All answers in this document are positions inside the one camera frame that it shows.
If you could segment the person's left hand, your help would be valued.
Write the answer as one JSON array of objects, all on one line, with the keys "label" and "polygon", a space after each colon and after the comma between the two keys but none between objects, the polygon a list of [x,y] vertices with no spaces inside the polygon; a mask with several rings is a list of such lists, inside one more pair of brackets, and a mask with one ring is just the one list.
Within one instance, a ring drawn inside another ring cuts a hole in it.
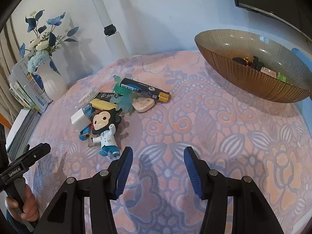
[{"label": "person's left hand", "polygon": [[19,204],[12,197],[6,197],[5,198],[5,205],[9,211],[10,215],[16,221],[19,221],[19,222],[22,222],[21,219],[23,219],[25,221],[29,221],[29,222],[34,222],[34,221],[38,220],[38,218],[40,216],[35,196],[32,193],[31,188],[27,184],[25,185],[25,202],[24,202],[23,211],[21,213],[21,216],[19,216],[15,212],[15,208],[18,208]]}]

